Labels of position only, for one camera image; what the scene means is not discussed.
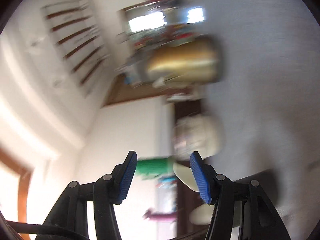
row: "pink object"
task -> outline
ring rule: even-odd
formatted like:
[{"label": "pink object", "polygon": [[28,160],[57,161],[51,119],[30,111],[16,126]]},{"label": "pink object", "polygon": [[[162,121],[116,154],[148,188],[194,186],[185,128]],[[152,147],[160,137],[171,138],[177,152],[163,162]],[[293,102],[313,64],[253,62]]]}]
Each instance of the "pink object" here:
[{"label": "pink object", "polygon": [[162,221],[162,222],[173,222],[177,220],[177,217],[178,217],[177,212],[156,213],[156,212],[152,212],[151,208],[149,208],[147,212],[143,215],[144,219],[149,219],[153,221]]}]

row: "window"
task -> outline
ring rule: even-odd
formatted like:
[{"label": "window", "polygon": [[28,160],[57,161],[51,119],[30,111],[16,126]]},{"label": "window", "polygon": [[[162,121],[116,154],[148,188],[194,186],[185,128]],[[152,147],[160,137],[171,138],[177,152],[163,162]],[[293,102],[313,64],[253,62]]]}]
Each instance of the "window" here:
[{"label": "window", "polygon": [[188,22],[196,23],[204,20],[202,8],[194,8],[188,11]]},{"label": "window", "polygon": [[129,26],[133,33],[148,29],[155,29],[167,23],[163,19],[163,12],[150,13],[130,20]]}]

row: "metal pin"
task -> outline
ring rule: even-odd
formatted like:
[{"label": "metal pin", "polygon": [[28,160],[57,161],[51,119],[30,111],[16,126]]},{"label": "metal pin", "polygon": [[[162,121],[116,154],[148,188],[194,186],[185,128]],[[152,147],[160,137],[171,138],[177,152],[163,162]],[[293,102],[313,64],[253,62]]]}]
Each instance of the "metal pin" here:
[{"label": "metal pin", "polygon": [[259,182],[254,179],[254,180],[251,181],[251,185],[254,186],[254,187],[257,187],[257,186],[259,186]]},{"label": "metal pin", "polygon": [[111,174],[106,174],[102,177],[104,180],[111,180],[112,179],[112,175]]},{"label": "metal pin", "polygon": [[222,175],[222,174],[218,174],[217,176],[216,176],[216,179],[217,180],[224,180],[226,177],[224,176],[224,175]]},{"label": "metal pin", "polygon": [[75,187],[77,185],[78,185],[78,182],[76,182],[76,181],[72,181],[69,183],[69,187]]}]

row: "blue finger pad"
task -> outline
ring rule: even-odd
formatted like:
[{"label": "blue finger pad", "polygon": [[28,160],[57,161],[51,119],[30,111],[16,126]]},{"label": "blue finger pad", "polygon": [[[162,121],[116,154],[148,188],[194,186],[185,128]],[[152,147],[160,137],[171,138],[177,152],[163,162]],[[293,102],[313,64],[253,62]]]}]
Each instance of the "blue finger pad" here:
[{"label": "blue finger pad", "polygon": [[192,153],[190,156],[190,166],[195,177],[200,196],[207,204],[210,204],[212,198],[210,194],[210,184],[207,181],[199,163],[196,161],[194,154]]},{"label": "blue finger pad", "polygon": [[117,200],[120,202],[127,197],[136,167],[137,167],[137,154],[135,153],[132,155],[132,158],[127,166],[127,169],[124,172],[124,175],[119,185],[120,193]]}]

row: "wooden door frame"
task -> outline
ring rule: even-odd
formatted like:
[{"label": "wooden door frame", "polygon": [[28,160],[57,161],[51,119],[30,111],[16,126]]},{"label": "wooden door frame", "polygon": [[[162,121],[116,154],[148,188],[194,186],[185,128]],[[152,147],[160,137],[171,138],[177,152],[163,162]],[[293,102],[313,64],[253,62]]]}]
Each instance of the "wooden door frame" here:
[{"label": "wooden door frame", "polygon": [[[29,185],[31,180],[32,170],[23,166],[14,158],[9,156],[0,147],[0,162],[6,165],[9,169],[20,175],[18,186],[18,222],[27,222],[27,198],[29,192]],[[24,240],[30,240],[28,234],[21,234]]]}]

